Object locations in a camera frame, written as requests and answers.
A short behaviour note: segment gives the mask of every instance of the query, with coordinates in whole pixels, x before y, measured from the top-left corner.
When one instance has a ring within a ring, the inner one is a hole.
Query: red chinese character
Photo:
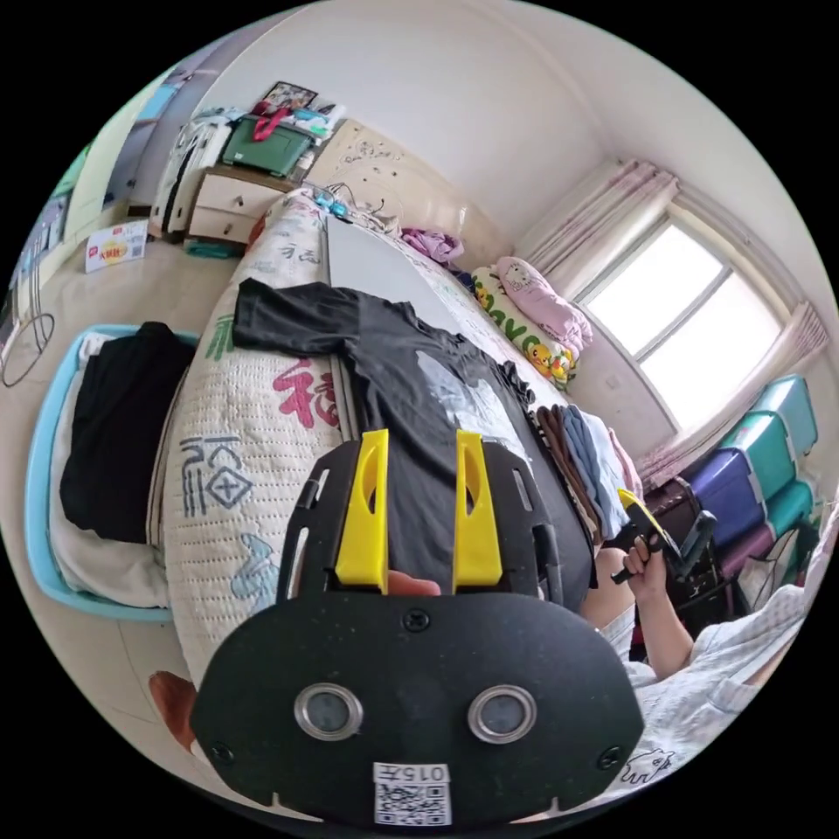
[[[315,426],[315,418],[312,416],[311,409],[314,394],[309,390],[315,378],[308,372],[298,372],[294,376],[291,374],[311,365],[311,361],[308,358],[304,358],[298,361],[293,367],[281,373],[274,380],[274,389],[278,393],[287,391],[289,388],[292,389],[291,395],[280,405],[280,413],[296,413],[297,419],[304,428],[313,428]]]
[[[331,373],[321,375],[321,383],[315,388],[315,393],[317,394],[315,412],[327,425],[338,428],[338,409],[335,404],[335,387],[332,384]]]

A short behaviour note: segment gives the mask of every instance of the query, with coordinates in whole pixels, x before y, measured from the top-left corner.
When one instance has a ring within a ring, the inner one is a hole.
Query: teal storage box
[[[253,131],[259,118],[250,114],[242,117],[227,141],[221,159],[234,166],[251,166],[285,177],[312,141],[291,128],[277,126],[265,140],[255,142]]]
[[[777,414],[748,413],[719,448],[743,453],[764,498],[771,498],[795,478],[797,458]]]
[[[802,519],[809,518],[815,505],[815,486],[803,476],[791,481],[766,504],[766,521],[776,539]]]
[[[767,385],[749,413],[780,417],[796,458],[807,454],[819,439],[810,391],[803,376],[785,376]]]

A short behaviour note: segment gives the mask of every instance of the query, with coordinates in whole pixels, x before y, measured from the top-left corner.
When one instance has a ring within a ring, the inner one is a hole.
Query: headboard
[[[380,215],[396,216],[403,227],[457,236],[465,248],[457,264],[466,271],[513,253],[512,241],[462,192],[427,163],[355,120],[343,122],[306,180],[320,187],[344,183],[359,208],[381,207]]]

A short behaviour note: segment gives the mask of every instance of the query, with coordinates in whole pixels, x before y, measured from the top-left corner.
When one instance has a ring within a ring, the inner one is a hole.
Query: white shirt
[[[835,503],[810,559],[804,587],[782,586],[758,612],[707,627],[697,638],[688,664],[660,682],[648,665],[628,660],[634,609],[603,630],[626,663],[644,717],[644,733],[606,792],[565,812],[598,807],[666,777],[696,757],[737,718],[760,690],[746,682],[793,640],[807,616],[838,530]],[[554,809],[551,815],[559,812]]]

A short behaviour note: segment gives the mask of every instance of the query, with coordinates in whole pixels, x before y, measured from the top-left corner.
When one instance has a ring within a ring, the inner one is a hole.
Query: cardboard box
[[[85,252],[85,273],[121,262],[141,260],[146,253],[149,220],[141,218],[91,233]]]

